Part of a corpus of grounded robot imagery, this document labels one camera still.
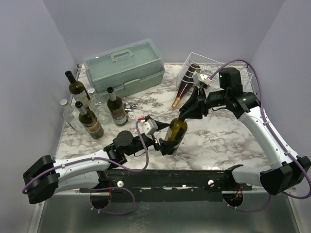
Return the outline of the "green bottle cream label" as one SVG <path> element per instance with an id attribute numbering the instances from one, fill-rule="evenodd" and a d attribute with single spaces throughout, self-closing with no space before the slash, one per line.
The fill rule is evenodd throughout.
<path id="1" fill-rule="evenodd" d="M 165 141 L 182 141 L 187 132 L 188 125 L 185 120 L 175 118 L 171 121 L 167 130 Z"/>

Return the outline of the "white wire wine rack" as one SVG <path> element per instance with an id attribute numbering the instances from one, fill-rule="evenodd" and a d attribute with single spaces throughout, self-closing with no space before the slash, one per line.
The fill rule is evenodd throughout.
<path id="1" fill-rule="evenodd" d="M 193 63 L 198 64 L 201 68 L 200 73 L 208 75 L 209 78 L 214 72 L 216 72 L 217 69 L 219 69 L 223 65 L 223 63 L 191 52 L 185 60 L 184 64 L 182 65 L 181 70 L 177 74 L 176 89 L 179 88 L 180 82 L 182 81 L 184 74 L 188 70 L 190 64 Z M 235 61 L 233 63 L 230 63 L 226 67 L 234 67 L 240 72 L 244 92 L 253 92 L 253 88 L 251 85 L 253 74 L 248 72 L 248 65 L 246 63 L 242 61 Z M 221 90 L 219 83 L 219 74 L 217 73 L 211 80 L 211 86 L 207 88 L 207 92 Z"/>

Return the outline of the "red wine bottle gold cap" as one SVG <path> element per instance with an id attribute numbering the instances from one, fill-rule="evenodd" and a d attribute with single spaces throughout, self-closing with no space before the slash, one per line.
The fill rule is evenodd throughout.
<path id="1" fill-rule="evenodd" d="M 190 64 L 188 70 L 184 74 L 182 81 L 180 82 L 179 89 L 177 91 L 175 100 L 172 104 L 172 108 L 176 109 L 179 105 L 181 99 L 184 97 L 184 95 L 190 90 L 190 88 L 194 85 L 193 82 L 193 75 L 195 72 L 200 73 L 201 68 L 198 64 Z"/>

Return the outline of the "green bottle silver neck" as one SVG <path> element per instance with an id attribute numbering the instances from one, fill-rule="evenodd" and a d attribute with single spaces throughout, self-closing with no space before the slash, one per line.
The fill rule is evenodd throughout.
<path id="1" fill-rule="evenodd" d="M 107 92 L 109 99 L 107 101 L 107 107 L 112 115 L 113 121 L 117 126 L 123 126 L 127 122 L 127 114 L 122 102 L 122 99 L 116 96 L 113 87 L 108 87 Z"/>

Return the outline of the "clear bottle white cap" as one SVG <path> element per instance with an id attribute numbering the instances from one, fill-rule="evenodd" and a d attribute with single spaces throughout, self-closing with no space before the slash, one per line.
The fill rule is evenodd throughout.
<path id="1" fill-rule="evenodd" d="M 89 107 L 91 111 L 95 113 L 102 125 L 107 124 L 112 117 L 106 100 L 102 96 L 98 95 L 93 87 L 90 87 L 87 92 L 90 96 Z"/>

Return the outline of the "dark bottle tan label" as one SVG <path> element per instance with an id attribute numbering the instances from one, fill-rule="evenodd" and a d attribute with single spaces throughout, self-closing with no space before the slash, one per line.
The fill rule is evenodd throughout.
<path id="1" fill-rule="evenodd" d="M 75 103 L 75 107 L 79 111 L 78 119 L 89 135 L 94 139 L 101 138 L 104 135 L 104 129 L 94 112 L 84 107 L 80 101 Z"/>

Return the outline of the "clear bottle silver cap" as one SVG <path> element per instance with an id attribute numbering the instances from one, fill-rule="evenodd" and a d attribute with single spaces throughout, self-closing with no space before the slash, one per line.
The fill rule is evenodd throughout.
<path id="1" fill-rule="evenodd" d="M 84 133 L 85 128 L 78 119 L 79 112 L 73 108 L 67 99 L 60 100 L 60 105 L 64 108 L 63 118 L 76 132 Z"/>

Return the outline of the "green wine bottle white label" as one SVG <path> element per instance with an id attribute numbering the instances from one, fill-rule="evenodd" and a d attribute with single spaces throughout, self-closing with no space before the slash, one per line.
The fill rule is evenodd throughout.
<path id="1" fill-rule="evenodd" d="M 65 76 L 69 80 L 69 91 L 76 101 L 80 101 L 85 108 L 89 109 L 90 96 L 82 82 L 75 79 L 70 70 L 65 72 Z"/>

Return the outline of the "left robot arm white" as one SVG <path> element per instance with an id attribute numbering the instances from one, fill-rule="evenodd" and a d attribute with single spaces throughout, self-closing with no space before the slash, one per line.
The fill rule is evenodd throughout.
<path id="1" fill-rule="evenodd" d="M 23 174 L 25 186 L 22 193 L 27 195 L 30 204 L 37 204 L 52 197 L 55 193 L 77 188 L 95 189 L 102 192 L 107 188 L 108 180 L 100 175 L 115 167 L 121 167 L 131 172 L 142 172 L 147 168 L 128 168 L 127 155 L 139 151 L 147 152 L 150 146 L 160 151 L 162 155 L 171 154 L 179 145 L 178 140 L 156 139 L 154 132 L 168 129 L 169 124 L 162 123 L 146 116 L 138 119 L 137 136 L 130 131 L 121 131 L 113 142 L 103 149 L 89 155 L 71 159 L 54 160 L 50 155 L 39 158 Z"/>

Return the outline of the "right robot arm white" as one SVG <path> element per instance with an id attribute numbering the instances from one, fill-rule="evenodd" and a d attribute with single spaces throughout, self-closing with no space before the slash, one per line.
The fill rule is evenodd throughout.
<path id="1" fill-rule="evenodd" d="M 280 136 L 260 107 L 252 92 L 244 92 L 240 71 L 226 67 L 219 71 L 220 90 L 208 95 L 195 87 L 191 97 L 179 109 L 180 119 L 202 119 L 210 109 L 224 107 L 243 123 L 254 136 L 269 166 L 248 168 L 237 166 L 224 177 L 224 186 L 235 190 L 242 183 L 262 186 L 270 195 L 277 195 L 301 183 L 311 167 L 307 156 L 301 157 Z"/>

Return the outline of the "silver metal stopper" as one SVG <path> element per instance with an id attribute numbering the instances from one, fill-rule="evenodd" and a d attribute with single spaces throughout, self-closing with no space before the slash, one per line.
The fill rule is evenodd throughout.
<path id="1" fill-rule="evenodd" d="M 132 112 L 134 109 L 137 109 L 137 106 L 135 104 L 133 105 L 126 105 L 124 104 L 124 109 L 125 109 L 125 112 L 128 113 L 128 112 Z"/>

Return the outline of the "green plastic toolbox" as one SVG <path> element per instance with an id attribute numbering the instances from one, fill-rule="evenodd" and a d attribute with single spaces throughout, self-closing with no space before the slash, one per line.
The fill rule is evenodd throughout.
<path id="1" fill-rule="evenodd" d="M 84 66 L 91 87 L 105 97 L 108 87 L 126 97 L 161 84 L 165 73 L 162 55 L 149 38 L 93 55 Z"/>

